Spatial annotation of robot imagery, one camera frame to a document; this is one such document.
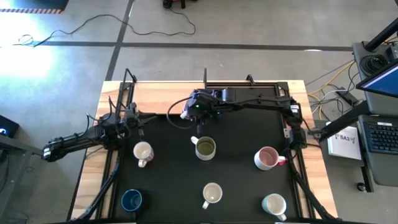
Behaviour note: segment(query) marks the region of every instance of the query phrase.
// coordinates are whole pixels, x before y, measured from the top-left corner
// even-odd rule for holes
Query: pink mug
[[[260,170],[270,170],[278,162],[284,162],[285,157],[279,156],[278,152],[273,147],[262,147],[254,156],[254,163]]]

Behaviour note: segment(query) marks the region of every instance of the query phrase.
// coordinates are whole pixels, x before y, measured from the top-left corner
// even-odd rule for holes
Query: gray floor
[[[42,40],[55,29],[71,31],[97,14],[114,14],[122,19],[127,2],[70,0],[61,15],[0,14],[0,114],[21,125],[18,140],[42,147],[51,138],[84,129],[85,113],[95,114],[114,47],[32,49],[9,44],[16,43],[22,34]],[[197,25],[196,35],[138,36],[127,29],[124,42],[349,47],[352,42],[372,38],[396,18],[398,11],[392,0],[199,0],[188,1],[183,11],[179,4],[174,9],[186,13]],[[136,0],[129,23],[138,32],[192,31],[184,17],[164,10],[158,0]],[[115,42],[120,27],[112,18],[100,18],[76,34],[52,40]],[[297,79],[307,83],[351,59],[351,52],[335,51],[122,47],[112,80],[120,80],[126,67],[139,80],[201,80],[206,67],[209,80],[241,80],[250,73],[258,80]],[[333,74],[312,83],[307,90],[318,89]],[[347,73],[333,82],[345,87],[348,83]],[[364,98],[358,90],[353,94]],[[330,119],[339,117],[334,103],[324,108]],[[28,223],[64,221],[82,159],[83,152],[54,163],[33,158],[34,170],[25,174],[11,215],[23,217],[20,212],[24,212],[30,216]],[[358,167],[340,167],[326,160],[326,168],[341,218],[398,222],[398,189],[376,186],[376,192],[363,194],[355,189],[355,183],[361,181]]]

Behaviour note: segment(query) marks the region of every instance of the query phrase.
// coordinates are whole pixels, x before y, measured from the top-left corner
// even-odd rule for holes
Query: blue mug
[[[128,190],[122,196],[122,207],[127,212],[135,212],[142,204],[142,195],[138,190]]]

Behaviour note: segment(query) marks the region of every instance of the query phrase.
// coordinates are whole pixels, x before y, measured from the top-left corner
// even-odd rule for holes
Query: white ceramic cup
[[[199,159],[209,161],[215,156],[216,143],[211,137],[202,137],[198,139],[192,136],[191,142],[195,144],[195,153]]]
[[[154,150],[148,142],[139,142],[134,146],[134,156],[138,159],[138,166],[143,168],[147,162],[154,159]]]
[[[262,199],[262,209],[271,215],[275,215],[281,221],[286,220],[286,201],[279,194],[270,194]]]
[[[256,155],[254,155],[254,163],[260,170],[270,170],[278,162],[285,161],[284,156],[279,156],[278,152],[273,147],[262,147]]]
[[[221,200],[223,196],[223,189],[216,183],[208,183],[203,188],[203,197],[205,198],[205,203],[202,208],[207,209],[207,206],[211,203],[217,203]]]

